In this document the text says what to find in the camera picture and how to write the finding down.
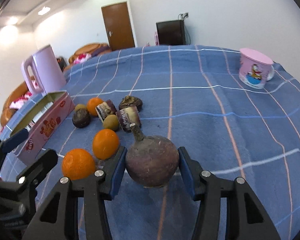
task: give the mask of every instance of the metal screw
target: metal screw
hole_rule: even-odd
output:
[[[97,176],[97,177],[101,177],[103,174],[105,174],[105,173],[102,170],[96,171],[94,173],[94,175]]]
[[[62,184],[66,184],[68,181],[69,181],[69,179],[67,177],[63,177],[63,178],[60,179],[60,182]]]
[[[25,207],[25,205],[21,204],[21,205],[19,206],[18,211],[19,211],[19,214],[22,216],[22,215],[26,212],[26,207]]]
[[[211,173],[209,171],[203,171],[203,172],[201,172],[201,175],[204,177],[209,177],[211,175]]]
[[[245,183],[246,181],[244,180],[244,178],[238,177],[238,178],[237,178],[237,182],[238,182],[239,184],[243,184],[243,183]]]
[[[19,179],[19,184],[24,183],[25,180],[26,180],[26,177],[25,177],[25,176],[22,176],[22,177]]]

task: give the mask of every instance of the open tin box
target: open tin box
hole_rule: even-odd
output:
[[[25,165],[33,163],[42,147],[61,122],[74,110],[74,107],[74,103],[66,91],[45,95],[13,129],[10,136],[24,128],[29,131],[28,140],[20,150],[15,151],[15,155]]]

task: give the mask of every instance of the blue checkered tablecloth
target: blue checkered tablecloth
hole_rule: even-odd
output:
[[[75,65],[65,73],[75,104],[91,97],[116,106],[127,94],[143,100],[140,112],[146,135],[168,137],[186,147],[191,158],[215,175],[244,177],[255,191],[284,240],[300,230],[300,84],[280,64],[265,89],[255,90],[238,78],[240,53],[204,46],[158,46],[115,51]],[[34,96],[4,128],[7,138],[21,117],[41,98]],[[92,139],[102,128],[93,119],[76,129],[71,115],[44,148],[55,149],[59,162],[38,186],[40,205],[62,177],[64,154],[73,148],[92,153]],[[119,131],[129,148],[132,134]],[[24,168],[8,154],[1,176],[15,180]],[[226,203],[222,201],[219,239],[224,239]],[[199,203],[191,201],[176,175],[163,188],[143,188],[128,174],[119,194],[106,202],[114,240],[191,239]],[[85,239],[82,199],[80,238]]]

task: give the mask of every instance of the power outlet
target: power outlet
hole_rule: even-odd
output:
[[[189,13],[180,13],[179,16],[181,17],[181,20],[184,20],[186,18],[189,18]]]

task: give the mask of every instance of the pink kettle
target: pink kettle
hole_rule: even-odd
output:
[[[31,81],[28,71],[29,66],[32,69],[38,88],[35,88]],[[53,91],[59,91],[66,85],[66,78],[59,67],[50,45],[45,46],[26,59],[22,63],[21,71],[32,94],[42,93],[45,95]]]

